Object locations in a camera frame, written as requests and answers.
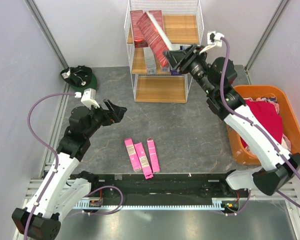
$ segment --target orange basket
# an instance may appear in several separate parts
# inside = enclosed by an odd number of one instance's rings
[[[234,89],[243,98],[276,97],[279,104],[279,115],[282,118],[283,133],[291,142],[291,153],[300,153],[300,128],[291,109],[286,94],[271,85],[238,85]],[[257,156],[247,152],[241,143],[239,134],[228,125],[226,126],[233,158],[240,164],[259,165]]]

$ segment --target red cloth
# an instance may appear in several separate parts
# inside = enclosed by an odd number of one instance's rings
[[[266,101],[245,100],[251,112],[271,136],[281,143],[283,135],[282,118],[277,114],[276,108]],[[246,142],[241,138],[241,143],[246,148]]]

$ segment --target metal frame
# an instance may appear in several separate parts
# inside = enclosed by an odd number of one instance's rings
[[[70,85],[66,83],[64,85],[63,92],[68,93],[69,89],[70,89]],[[55,118],[53,121],[54,122],[53,128],[52,128],[51,135],[50,135],[49,142],[48,142],[48,144],[50,146],[52,146],[53,149],[56,149],[57,145],[58,145],[61,126],[62,126],[62,123],[64,120],[68,99],[69,99],[69,95],[63,95],[61,97],[61,100],[59,102],[58,109],[57,109],[57,112],[56,112],[56,115],[55,115]],[[41,168],[40,168],[41,172],[40,172],[39,178],[41,178],[44,175],[45,167],[46,167],[47,163],[52,164],[52,162],[54,161],[54,158],[55,157],[54,157],[53,153],[49,149],[45,148],[44,155],[43,155],[43,161],[42,161]]]
[[[44,34],[46,40],[50,44],[52,50],[54,51],[55,55],[59,59],[62,67],[66,69],[68,67],[67,61],[65,57],[63,56],[60,48],[58,47],[58,44],[52,35],[50,29],[48,28],[48,25],[42,16],[41,12],[39,11],[39,8],[34,0],[24,0],[27,4],[28,8],[32,12],[33,17],[35,18],[36,22],[39,24],[39,27],[41,28],[42,33]]]
[[[82,199],[79,201],[73,209],[87,209],[87,210],[96,210],[96,209],[108,209],[113,210],[118,206],[115,205],[104,205],[101,207],[98,206],[89,206],[90,199]],[[122,206],[120,210],[203,210],[203,211],[221,211],[225,210],[221,207],[221,200],[212,200],[212,205],[185,205],[185,206]]]
[[[74,183],[75,180],[68,180],[67,182],[71,185]],[[43,182],[42,179],[32,179],[30,181],[29,187],[28,187],[28,191],[26,193],[26,197],[23,203],[23,208],[27,205],[28,201],[31,199],[31,197],[35,194],[35,192],[37,191],[37,189],[40,187],[41,183]],[[61,191],[61,194],[64,193],[67,189],[69,188],[69,186],[65,185]],[[284,186],[281,187],[280,189],[285,195],[289,196],[292,200],[294,201],[298,201],[298,197],[297,194],[295,192],[293,183],[291,181],[287,182]],[[84,202],[90,200],[96,200],[96,198],[93,197],[84,197],[81,201],[78,202],[78,204],[75,206],[74,209],[79,209],[82,204],[84,204]],[[212,198],[212,201],[214,203],[218,203],[218,201],[235,201],[236,199],[234,198]],[[300,240],[300,214],[299,214],[299,209],[294,206],[293,204],[289,203],[287,200],[285,200],[285,198],[283,198],[282,196],[280,196],[279,194],[274,194],[272,196],[267,196],[264,195],[262,192],[260,192],[257,189],[253,189],[251,191],[251,197],[250,197],[250,201],[266,201],[266,202],[271,202],[271,201],[285,201],[285,204],[288,208],[288,212],[289,212],[289,217],[293,226],[293,230],[294,233],[297,237],[298,240]],[[105,208],[107,209],[113,209],[116,206],[105,206]],[[134,208],[131,207],[126,207],[125,209],[127,210],[133,210]],[[13,240],[23,240],[23,235],[19,234],[18,230],[16,229]]]
[[[198,0],[129,0],[132,10],[162,10],[163,14],[195,14]]]
[[[246,66],[244,67],[247,72],[249,72],[249,70],[251,69],[251,67],[255,63],[258,55],[260,54],[261,50],[265,46],[267,40],[269,39],[271,33],[273,32],[275,26],[277,25],[280,17],[283,14],[283,12],[287,8],[289,2],[290,2],[290,0],[281,0],[281,2],[279,3],[279,5],[276,8],[270,22],[266,26],[259,42],[257,43],[255,49],[253,50],[253,53],[252,53],[250,59],[248,60]]]

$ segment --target green object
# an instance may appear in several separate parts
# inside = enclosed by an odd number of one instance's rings
[[[90,67],[68,67],[62,70],[60,75],[76,92],[84,93],[86,89],[97,89],[97,78]]]

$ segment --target wire shelf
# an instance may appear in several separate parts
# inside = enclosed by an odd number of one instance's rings
[[[162,14],[196,15],[198,0],[130,0],[131,10],[162,10]]]
[[[164,21],[166,21],[164,30],[172,44],[174,46],[189,46],[192,43],[199,44],[204,34],[204,22],[200,0],[129,0],[124,22],[124,33],[125,40],[127,42],[127,53],[134,100],[136,100],[138,94],[138,78],[143,79],[140,82],[141,84],[144,83],[144,77],[149,77],[154,81],[158,81],[158,78],[166,78],[168,81],[170,78],[183,77],[184,90],[182,91],[185,91],[185,100],[187,101],[192,77],[188,78],[187,74],[171,75],[170,72],[164,73],[160,72],[160,70],[159,74],[146,74],[146,69],[143,69],[143,61],[140,60],[140,55],[137,54],[138,51],[136,51],[133,44],[131,31],[132,23],[130,11],[134,10],[143,10],[144,12],[149,10],[162,10]]]

